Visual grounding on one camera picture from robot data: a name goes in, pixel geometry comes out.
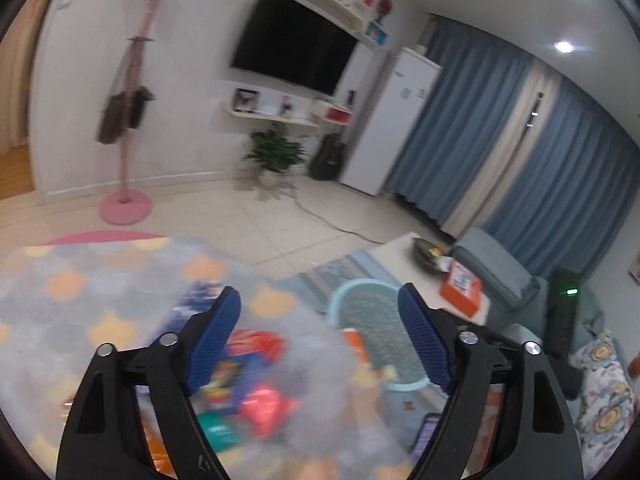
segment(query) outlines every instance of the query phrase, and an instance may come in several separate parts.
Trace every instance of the green leaves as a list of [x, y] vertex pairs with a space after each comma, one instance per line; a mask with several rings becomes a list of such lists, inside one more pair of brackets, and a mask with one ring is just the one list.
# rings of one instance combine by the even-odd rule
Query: green leaves
[[283, 173], [304, 160], [304, 148], [299, 142], [287, 139], [284, 124], [273, 123], [266, 132], [254, 132], [251, 140], [254, 145], [244, 158], [255, 160], [265, 170]]

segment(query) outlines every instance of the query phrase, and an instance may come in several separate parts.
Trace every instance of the teal sofa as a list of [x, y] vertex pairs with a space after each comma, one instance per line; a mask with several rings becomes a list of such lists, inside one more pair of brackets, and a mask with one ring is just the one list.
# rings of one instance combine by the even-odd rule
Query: teal sofa
[[[480, 228], [469, 229], [452, 247], [450, 256], [482, 280], [482, 291], [491, 300], [486, 325], [516, 339], [523, 329], [542, 339], [545, 331], [548, 283], [532, 276], [493, 237]], [[588, 285], [580, 287], [571, 352], [604, 330], [604, 313]]]

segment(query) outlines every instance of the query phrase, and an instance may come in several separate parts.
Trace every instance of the ceiling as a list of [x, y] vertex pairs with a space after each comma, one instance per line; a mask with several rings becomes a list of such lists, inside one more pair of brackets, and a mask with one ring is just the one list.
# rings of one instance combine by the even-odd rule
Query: ceiling
[[[640, 42], [613, 0], [416, 0], [427, 12], [486, 30], [549, 63], [640, 144]], [[570, 54], [554, 43], [568, 41]]]

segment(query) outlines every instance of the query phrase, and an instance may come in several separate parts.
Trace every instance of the white coffee table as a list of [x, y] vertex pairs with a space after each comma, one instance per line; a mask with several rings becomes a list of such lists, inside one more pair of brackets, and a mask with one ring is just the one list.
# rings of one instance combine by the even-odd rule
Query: white coffee table
[[440, 287], [442, 286], [442, 278], [432, 276], [422, 270], [414, 259], [414, 241], [413, 238], [419, 237], [415, 233], [407, 233], [388, 244], [376, 247], [369, 251], [369, 254], [375, 258], [385, 270], [391, 274], [398, 282], [405, 284], [411, 282], [420, 292], [424, 302], [431, 308], [443, 308], [458, 317], [466, 319], [476, 325], [486, 324], [486, 317], [489, 314], [491, 301], [482, 294], [480, 300], [480, 309], [473, 317], [465, 316], [455, 306], [449, 303], [440, 295]]

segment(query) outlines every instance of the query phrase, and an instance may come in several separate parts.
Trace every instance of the screw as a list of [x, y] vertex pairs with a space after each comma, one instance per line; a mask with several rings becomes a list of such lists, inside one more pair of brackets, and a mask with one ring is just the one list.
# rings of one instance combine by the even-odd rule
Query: screw
[[111, 352], [113, 352], [113, 345], [111, 343], [103, 343], [98, 346], [98, 349], [95, 351], [100, 357], [107, 357]]
[[465, 330], [464, 332], [460, 333], [460, 341], [468, 345], [475, 345], [478, 342], [478, 336], [473, 332]]
[[534, 343], [533, 341], [527, 341], [524, 343], [524, 349], [529, 352], [531, 355], [539, 355], [542, 352], [542, 348], [538, 343]]
[[168, 332], [160, 336], [160, 344], [162, 346], [175, 345], [177, 342], [178, 342], [178, 336], [175, 335], [173, 332]]

